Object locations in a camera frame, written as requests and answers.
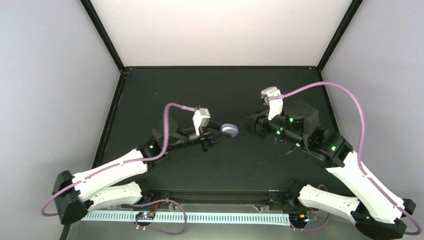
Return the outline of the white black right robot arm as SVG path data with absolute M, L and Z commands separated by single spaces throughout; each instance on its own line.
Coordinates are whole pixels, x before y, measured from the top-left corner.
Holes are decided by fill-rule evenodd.
M 416 204 L 397 197 L 381 186 L 371 173 L 363 174 L 358 154 L 339 133 L 324 129 L 319 111 L 304 100 L 259 110 L 243 119 L 251 135 L 293 144 L 306 158 L 339 179 L 352 196 L 321 190 L 295 181 L 288 190 L 285 204 L 293 210 L 301 206 L 323 210 L 352 223 L 363 235 L 373 240 L 395 240 L 406 234 L 403 217 L 414 212 Z

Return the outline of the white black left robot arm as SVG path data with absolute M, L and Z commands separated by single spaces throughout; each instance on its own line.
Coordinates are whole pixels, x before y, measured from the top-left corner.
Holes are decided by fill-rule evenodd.
M 238 127 L 210 121 L 207 126 L 194 126 L 179 129 L 172 119 L 168 127 L 166 152 L 199 145 L 203 152 L 219 142 L 234 138 Z M 145 174 L 161 161 L 150 161 L 162 151 L 165 138 L 163 132 L 152 130 L 152 137 L 123 156 L 105 165 L 79 173 L 69 170 L 60 172 L 55 180 L 52 197 L 56 207 L 56 216 L 62 225 L 70 225 L 84 218 L 88 213 L 116 205 L 135 205 L 148 201 L 150 189 L 144 179 L 121 182 L 131 177 Z

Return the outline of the purple charging case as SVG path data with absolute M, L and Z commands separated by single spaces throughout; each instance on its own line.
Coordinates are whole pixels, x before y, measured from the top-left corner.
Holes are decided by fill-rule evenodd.
M 236 137 L 239 133 L 239 128 L 231 123 L 224 123 L 220 126 L 220 131 L 226 134 L 230 134 L 232 138 Z

